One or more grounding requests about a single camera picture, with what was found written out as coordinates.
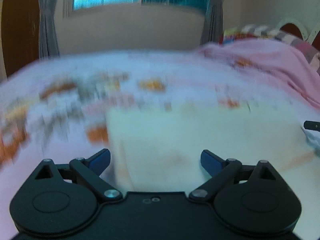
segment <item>window frame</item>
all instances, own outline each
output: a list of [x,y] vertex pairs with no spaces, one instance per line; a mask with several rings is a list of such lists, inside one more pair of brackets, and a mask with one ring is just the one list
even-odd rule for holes
[[101,11],[105,8],[105,6],[110,6],[110,5],[114,5],[114,6],[119,6],[119,5],[136,5],[136,4],[139,4],[139,5],[142,5],[142,0],[138,0],[138,1],[135,1],[135,2],[126,2],[126,3],[110,3],[110,4],[101,4],[101,5],[98,5],[98,6],[93,6],[93,7],[89,7],[89,8],[80,8],[80,9],[77,9],[77,10],[74,10],[73,9],[73,2],[74,0],[63,0],[63,7],[64,7],[64,10],[63,10],[63,17],[64,18],[68,18],[70,16],[73,16],[73,15],[79,15],[79,14],[83,14],[83,13],[87,13],[87,12],[91,12],[91,11]]

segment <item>wooden door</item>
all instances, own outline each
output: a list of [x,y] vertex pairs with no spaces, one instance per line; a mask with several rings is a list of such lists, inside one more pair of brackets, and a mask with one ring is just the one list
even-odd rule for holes
[[39,16],[38,0],[3,0],[1,33],[7,76],[39,58]]

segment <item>bed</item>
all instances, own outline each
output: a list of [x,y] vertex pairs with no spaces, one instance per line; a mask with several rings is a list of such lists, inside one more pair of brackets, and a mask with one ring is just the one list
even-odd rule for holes
[[42,159],[68,163],[102,148],[112,162],[101,177],[124,193],[190,192],[209,178],[199,165],[205,148],[244,164],[267,159],[302,202],[295,232],[319,237],[317,135],[311,144],[301,129],[320,121],[318,54],[306,57],[266,27],[248,33],[259,38],[38,61],[3,82],[0,239],[17,233],[10,201]]

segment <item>bed sheet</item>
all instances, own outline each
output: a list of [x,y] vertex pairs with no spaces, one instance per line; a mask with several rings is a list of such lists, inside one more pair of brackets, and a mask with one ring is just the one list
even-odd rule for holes
[[[17,232],[9,214],[10,200],[42,159],[68,163],[109,147],[105,117],[109,109],[156,107],[170,111],[192,105],[227,111],[261,103],[272,107],[286,103],[297,120],[319,117],[298,93],[248,78],[229,61],[206,58],[195,51],[101,52],[35,62],[23,68],[0,85],[0,239],[10,239]],[[283,168],[285,179],[305,178],[305,171],[315,173],[319,164],[310,149],[301,156],[287,156],[287,161],[277,166]],[[115,184],[117,174],[112,165],[103,176]],[[320,188],[318,179],[313,176],[299,197],[305,195],[308,201],[310,195],[304,191]],[[312,197],[311,203],[320,202]],[[301,234],[315,223],[302,228]],[[316,234],[320,235],[318,229],[306,236]]]

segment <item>gray curtain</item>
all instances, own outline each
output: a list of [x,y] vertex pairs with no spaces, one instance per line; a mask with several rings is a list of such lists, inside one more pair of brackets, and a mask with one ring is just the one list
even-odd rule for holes
[[209,41],[219,41],[219,37],[223,33],[222,4],[223,0],[209,0],[201,44]]
[[54,26],[54,12],[57,0],[39,0],[39,58],[59,55],[56,29]]

